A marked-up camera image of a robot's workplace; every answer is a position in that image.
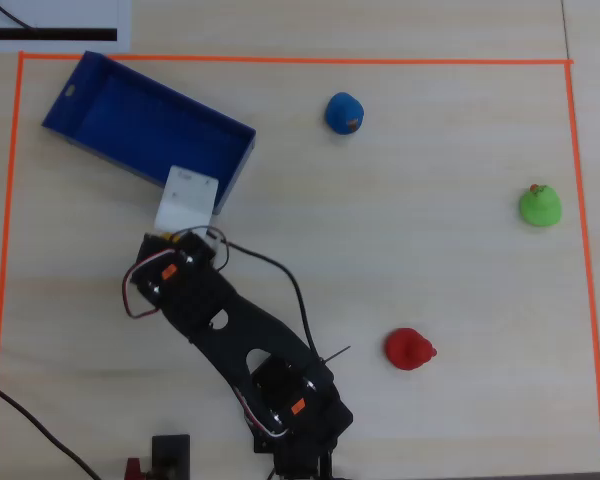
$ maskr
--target black stripe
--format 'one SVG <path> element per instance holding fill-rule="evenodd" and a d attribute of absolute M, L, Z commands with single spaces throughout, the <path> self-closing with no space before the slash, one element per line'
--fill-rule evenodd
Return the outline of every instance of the black stripe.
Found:
<path fill-rule="evenodd" d="M 115 42 L 116 28 L 0 28 L 0 40 L 76 40 Z"/>

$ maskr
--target orange tape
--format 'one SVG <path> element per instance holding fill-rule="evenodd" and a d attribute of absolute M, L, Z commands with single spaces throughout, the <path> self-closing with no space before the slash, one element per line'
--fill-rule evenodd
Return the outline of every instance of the orange tape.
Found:
<path fill-rule="evenodd" d="M 32 60 L 80 60 L 82 55 L 64 53 L 25 53 Z M 302 58 L 236 57 L 223 55 L 136 55 L 114 54 L 113 60 L 152 60 L 169 62 L 289 63 L 316 65 L 567 65 L 569 59 L 431 59 L 431 58 Z"/>
<path fill-rule="evenodd" d="M 600 421 L 600 331 L 598 330 L 598 313 L 596 309 L 596 294 L 593 283 L 593 268 L 591 266 L 591 249 L 589 248 L 589 229 L 587 227 L 587 211 L 584 204 L 584 187 L 582 185 L 582 168 L 580 166 L 580 146 L 578 144 L 578 126 L 576 123 L 576 108 L 573 101 L 573 82 L 571 67 L 564 66 L 567 82 L 567 101 L 569 103 L 569 123 L 571 125 L 571 145 L 573 148 L 573 164 L 576 170 L 576 186 L 578 188 L 578 206 L 580 207 L 580 229 L 582 230 L 582 248 L 584 249 L 584 267 L 587 273 L 587 291 L 589 294 L 589 313 L 591 319 L 591 337 L 593 340 L 593 361 L 596 371 L 596 390 L 598 395 L 598 418 Z"/>
<path fill-rule="evenodd" d="M 2 224 L 2 253 L 0 255 L 0 347 L 2 345 L 2 318 L 4 314 L 4 292 L 7 284 L 7 264 L 9 257 L 9 230 L 11 227 L 11 201 L 13 197 L 13 174 L 16 164 L 16 145 L 18 143 L 18 121 L 20 119 L 20 98 L 22 94 L 22 72 L 24 55 L 18 53 L 18 72 L 16 91 L 13 97 L 13 116 L 11 117 L 11 144 L 9 146 L 9 164 L 7 166 L 7 192 L 4 201 L 4 220 Z"/>
<path fill-rule="evenodd" d="M 9 163 L 7 167 L 7 187 L 4 208 L 4 223 L 2 229 L 2 253 L 0 257 L 0 348 L 2 341 L 2 324 L 4 314 L 4 299 L 7 281 L 7 266 L 9 256 L 9 232 L 11 223 L 11 205 L 13 197 L 13 179 L 15 173 L 15 157 L 18 136 L 18 123 L 20 118 L 20 100 L 22 94 L 22 76 L 24 60 L 79 60 L 79 54 L 46 54 L 46 53 L 18 53 L 18 70 L 16 88 L 13 102 L 13 117 L 11 121 L 11 143 L 9 148 Z M 573 84 L 571 68 L 573 60 L 570 59 L 373 59 L 373 58 L 285 58 L 285 57 L 236 57 L 236 56 L 204 56 L 204 55 L 111 55 L 114 60 L 153 60 L 153 61 L 181 61 L 181 62 L 227 62 L 227 63 L 286 63 L 286 64 L 323 64 L 323 65 L 563 65 L 567 86 L 567 100 L 569 105 L 569 121 L 571 126 L 571 141 L 578 189 L 578 204 L 580 208 L 580 226 L 582 230 L 582 243 L 584 250 L 585 271 L 587 275 L 587 289 L 589 296 L 589 310 L 591 320 L 591 335 L 593 340 L 594 364 L 596 375 L 596 388 L 598 396 L 598 415 L 600 422 L 600 333 L 598 329 L 597 310 L 595 302 L 595 288 L 593 282 L 593 268 L 591 266 L 591 252 L 589 248 L 589 234 L 584 202 L 584 188 L 582 185 L 582 171 L 580 165 L 580 150 L 576 124 L 575 105 L 573 100 Z"/>

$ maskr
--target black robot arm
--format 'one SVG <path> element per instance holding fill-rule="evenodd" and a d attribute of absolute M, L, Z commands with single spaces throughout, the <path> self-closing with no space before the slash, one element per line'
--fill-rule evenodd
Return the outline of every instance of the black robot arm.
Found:
<path fill-rule="evenodd" d="M 212 265 L 215 252 L 197 235 L 145 235 L 124 280 L 213 364 L 245 410 L 256 453 L 272 453 L 283 478 L 331 479 L 331 452 L 352 423 L 333 374 L 283 322 L 241 297 Z M 214 329 L 224 310 L 227 324 Z M 270 354 L 253 373 L 246 358 Z"/>

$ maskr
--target blue plastic bin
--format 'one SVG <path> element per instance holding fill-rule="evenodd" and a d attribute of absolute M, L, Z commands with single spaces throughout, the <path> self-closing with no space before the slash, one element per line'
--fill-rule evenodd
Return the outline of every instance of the blue plastic bin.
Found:
<path fill-rule="evenodd" d="M 218 179 L 219 213 L 256 131 L 104 55 L 86 52 L 42 125 L 164 185 L 172 165 Z"/>

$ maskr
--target blue toy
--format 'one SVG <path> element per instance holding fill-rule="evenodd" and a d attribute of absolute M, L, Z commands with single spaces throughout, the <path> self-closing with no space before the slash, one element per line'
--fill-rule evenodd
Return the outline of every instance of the blue toy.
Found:
<path fill-rule="evenodd" d="M 336 93 L 327 105 L 324 119 L 334 132 L 349 135 L 362 125 L 364 109 L 359 101 L 345 92 Z"/>

